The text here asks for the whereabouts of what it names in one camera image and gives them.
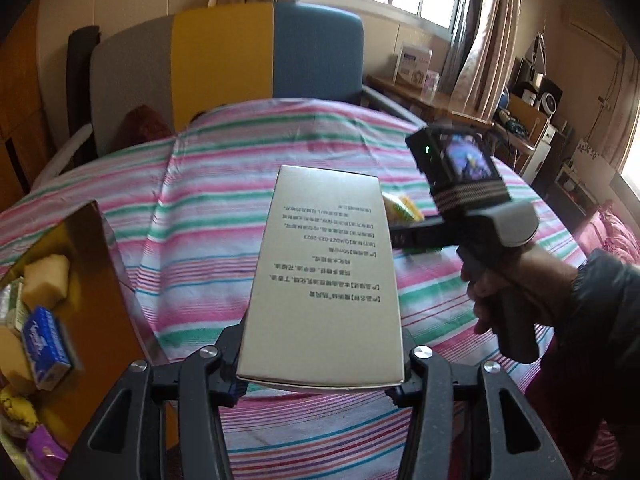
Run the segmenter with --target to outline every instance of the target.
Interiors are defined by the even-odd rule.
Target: display screen
[[[460,180],[484,180],[495,177],[474,136],[441,135],[440,145]]]

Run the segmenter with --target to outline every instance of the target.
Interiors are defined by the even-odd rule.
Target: yellow headboard panel
[[[273,4],[188,10],[174,18],[174,128],[220,105],[273,95]]]

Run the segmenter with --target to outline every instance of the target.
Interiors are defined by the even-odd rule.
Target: cardboard box
[[[411,90],[422,91],[430,63],[430,49],[402,44],[402,50],[396,64],[394,83]]]
[[[376,177],[280,168],[238,376],[313,392],[402,382],[396,274]]]
[[[81,207],[34,243],[0,280],[50,254],[70,262],[68,295],[52,310],[73,369],[51,392],[31,399],[39,419],[70,449],[127,366],[137,359],[168,362],[129,283],[112,229],[96,202]],[[177,443],[177,418],[167,411],[167,444]]]

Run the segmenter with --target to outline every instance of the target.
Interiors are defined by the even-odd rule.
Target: hand
[[[530,242],[521,251],[510,254],[496,269],[486,270],[475,283],[469,283],[466,293],[476,302],[474,314],[478,322],[474,332],[483,334],[492,326],[491,309],[482,302],[508,286],[519,286],[536,307],[534,321],[554,326],[570,314],[570,296],[577,269]],[[462,267],[462,281],[469,282],[468,269]]]

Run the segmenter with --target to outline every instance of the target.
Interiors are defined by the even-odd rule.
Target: wooden cabinet
[[[0,45],[0,211],[11,207],[55,153],[42,110],[33,0]]]

